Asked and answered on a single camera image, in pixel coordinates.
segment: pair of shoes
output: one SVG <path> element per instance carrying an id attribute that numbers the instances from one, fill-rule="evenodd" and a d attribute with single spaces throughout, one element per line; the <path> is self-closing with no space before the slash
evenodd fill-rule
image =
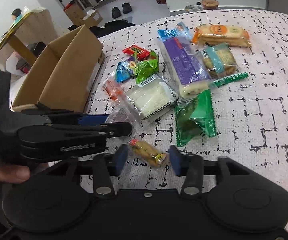
<path id="1" fill-rule="evenodd" d="M 122 8 L 123 8 L 123 14 L 127 14 L 127 13 L 130 13 L 131 11 L 133 11 L 133 9 L 129 3 L 123 3 Z M 119 18 L 121 15 L 122 15 L 121 11 L 119 10 L 118 7 L 114 7 L 112 9 L 112 18 L 113 19 Z"/>

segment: purple label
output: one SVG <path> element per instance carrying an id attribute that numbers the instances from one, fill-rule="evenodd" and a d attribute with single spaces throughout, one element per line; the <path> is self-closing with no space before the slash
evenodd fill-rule
<path id="1" fill-rule="evenodd" d="M 163 43 L 182 85 L 210 79 L 196 56 L 193 53 L 191 54 L 189 44 L 181 43 L 176 37 L 170 38 Z"/>

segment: barcode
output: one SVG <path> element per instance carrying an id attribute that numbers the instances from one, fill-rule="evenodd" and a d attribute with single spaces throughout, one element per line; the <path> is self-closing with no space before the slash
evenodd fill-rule
<path id="1" fill-rule="evenodd" d="M 146 80 L 143 80 L 141 83 L 137 84 L 140 88 L 147 85 L 148 83 L 152 82 L 154 79 L 160 78 L 158 75 L 153 74 L 148 77 Z"/>
<path id="2" fill-rule="evenodd" d="M 202 50 L 203 58 L 208 58 L 208 54 L 205 49 Z"/>

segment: fingernail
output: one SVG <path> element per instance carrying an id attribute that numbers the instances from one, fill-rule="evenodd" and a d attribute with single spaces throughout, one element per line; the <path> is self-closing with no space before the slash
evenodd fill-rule
<path id="1" fill-rule="evenodd" d="M 29 168 L 26 166 L 19 167 L 16 171 L 16 176 L 18 179 L 27 180 L 29 179 Z"/>

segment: black circular disc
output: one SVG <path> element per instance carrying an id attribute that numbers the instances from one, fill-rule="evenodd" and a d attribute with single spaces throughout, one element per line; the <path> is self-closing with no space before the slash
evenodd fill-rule
<path id="1" fill-rule="evenodd" d="M 206 205 L 239 231 L 270 231 L 288 221 L 288 192 L 260 176 L 231 176 L 209 192 Z"/>
<path id="2" fill-rule="evenodd" d="M 59 176 L 38 175 L 5 196 L 3 211 L 17 228 L 43 233 L 72 225 L 89 205 L 89 195 L 79 185 Z"/>

